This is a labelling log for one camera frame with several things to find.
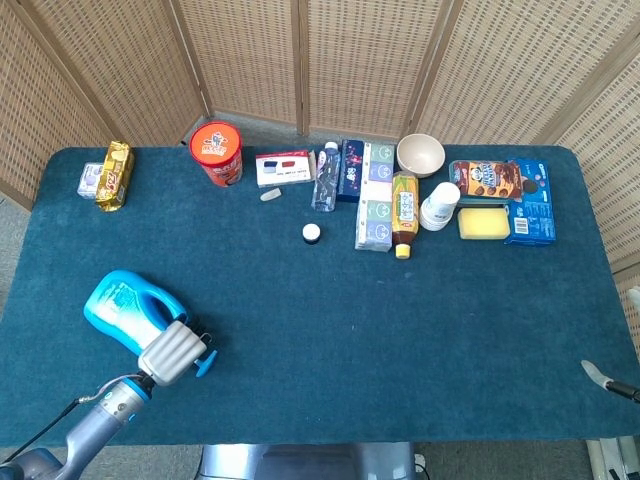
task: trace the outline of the blue plastic bottle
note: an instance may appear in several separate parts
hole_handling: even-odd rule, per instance
[[[172,318],[165,318],[155,302],[162,303]],[[84,316],[94,327],[136,355],[180,315],[186,310],[173,295],[127,270],[105,276],[84,306]]]
[[[311,206],[319,212],[332,212],[336,207],[336,192],[340,176],[340,152],[336,142],[327,142],[318,155],[316,184]]]

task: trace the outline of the metal stand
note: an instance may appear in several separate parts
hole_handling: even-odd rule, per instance
[[[196,480],[415,480],[413,444],[205,445]]]
[[[640,480],[640,460],[633,437],[587,440],[594,480]]]

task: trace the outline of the teal table surface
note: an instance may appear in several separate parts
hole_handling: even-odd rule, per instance
[[[274,147],[283,150],[286,147]],[[447,163],[549,163],[557,241],[462,241],[421,230],[412,257],[354,250],[356,205],[310,208],[313,184],[263,203],[254,154],[214,186],[186,147],[136,148],[126,205],[76,188],[105,149],[69,148],[44,173],[0,322],[0,446],[18,445],[78,395],[137,370],[82,308],[114,269],[141,274],[214,332],[211,372],[189,372],[114,444],[559,439],[640,433],[640,410],[591,382],[589,359],[640,384],[575,156],[557,146],[445,146]],[[420,182],[421,199],[446,168]],[[302,227],[322,228],[316,245]],[[91,408],[42,439],[61,445]]]

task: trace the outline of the small white box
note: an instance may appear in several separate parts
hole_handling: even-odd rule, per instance
[[[310,182],[309,152],[296,150],[256,155],[256,172],[259,187]]]
[[[96,198],[98,181],[102,174],[102,163],[85,163],[78,185],[78,195],[82,198]]]

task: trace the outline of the white cap lid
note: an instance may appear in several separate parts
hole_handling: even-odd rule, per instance
[[[307,243],[316,243],[320,239],[320,227],[315,223],[307,223],[302,229],[302,237]]]
[[[455,205],[460,200],[460,189],[455,183],[442,182],[438,184],[430,196],[435,203]]]

